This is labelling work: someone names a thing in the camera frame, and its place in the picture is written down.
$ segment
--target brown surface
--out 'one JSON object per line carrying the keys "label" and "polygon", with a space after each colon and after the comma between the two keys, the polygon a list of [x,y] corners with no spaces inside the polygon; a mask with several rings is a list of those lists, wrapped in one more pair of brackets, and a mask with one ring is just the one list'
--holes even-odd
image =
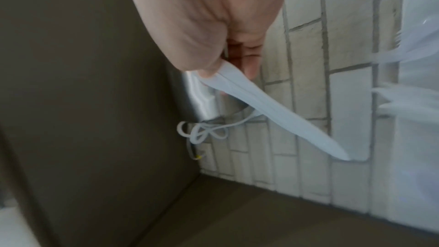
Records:
{"label": "brown surface", "polygon": [[136,247],[433,247],[419,231],[201,176]]}
{"label": "brown surface", "polygon": [[0,126],[63,247],[124,247],[198,174],[132,0],[0,0]]}

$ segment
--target metal container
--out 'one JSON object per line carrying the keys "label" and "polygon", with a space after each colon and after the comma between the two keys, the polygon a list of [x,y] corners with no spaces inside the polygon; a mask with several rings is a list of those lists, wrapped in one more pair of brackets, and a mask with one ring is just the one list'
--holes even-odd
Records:
{"label": "metal container", "polygon": [[169,81],[183,120],[200,123],[227,117],[242,111],[248,105],[203,84],[194,72],[182,72],[167,63]]}

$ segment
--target white string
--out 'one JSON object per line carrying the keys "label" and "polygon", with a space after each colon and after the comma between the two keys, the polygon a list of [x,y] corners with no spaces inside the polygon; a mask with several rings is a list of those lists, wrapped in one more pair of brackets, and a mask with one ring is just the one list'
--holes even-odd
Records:
{"label": "white string", "polygon": [[[198,145],[203,143],[206,138],[210,135],[218,140],[224,140],[229,136],[229,127],[237,126],[240,124],[245,123],[246,121],[250,120],[251,118],[261,116],[262,113],[260,113],[257,110],[254,110],[250,115],[248,115],[247,118],[238,121],[236,123],[232,124],[215,124],[215,123],[196,123],[194,127],[192,128],[191,132],[188,134],[183,131],[184,124],[187,124],[187,122],[179,122],[177,125],[177,132],[183,137],[187,138],[186,141],[186,147],[189,152],[190,157],[193,160],[200,160],[205,155],[194,155],[192,151],[191,143],[194,145]],[[219,134],[218,130],[222,129],[223,134]]]}

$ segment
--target folded white mask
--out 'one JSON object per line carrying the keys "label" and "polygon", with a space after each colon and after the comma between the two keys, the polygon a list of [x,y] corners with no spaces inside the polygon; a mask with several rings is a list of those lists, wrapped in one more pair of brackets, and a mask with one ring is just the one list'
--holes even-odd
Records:
{"label": "folded white mask", "polygon": [[219,71],[212,77],[197,76],[204,84],[241,99],[285,130],[308,140],[322,151],[341,160],[351,160],[336,141],[272,99],[231,63],[223,61]]}

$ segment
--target looped white cord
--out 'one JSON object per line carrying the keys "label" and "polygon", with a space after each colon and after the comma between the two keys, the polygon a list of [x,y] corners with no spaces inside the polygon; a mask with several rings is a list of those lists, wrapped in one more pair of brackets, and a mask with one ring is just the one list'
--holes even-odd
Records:
{"label": "looped white cord", "polygon": [[[189,151],[189,155],[191,156],[192,159],[194,160],[199,160],[201,158],[204,157],[204,155],[202,156],[194,156],[193,152],[192,152],[192,147],[190,145],[190,143],[197,145],[197,144],[201,144],[204,142],[204,140],[206,140],[206,138],[211,135],[212,137],[218,139],[218,140],[224,140],[229,136],[229,127],[233,127],[233,126],[237,126],[240,124],[245,123],[246,121],[250,120],[251,118],[254,117],[258,117],[261,116],[262,113],[260,113],[257,110],[254,110],[247,118],[236,122],[236,123],[232,123],[232,124],[213,124],[213,123],[197,123],[195,124],[195,126],[192,128],[191,133],[188,134],[186,132],[183,131],[183,126],[184,124],[186,124],[187,122],[179,122],[177,125],[177,132],[178,134],[180,134],[183,137],[187,138],[187,150]],[[224,131],[224,134],[218,134],[216,130],[222,129]]]}

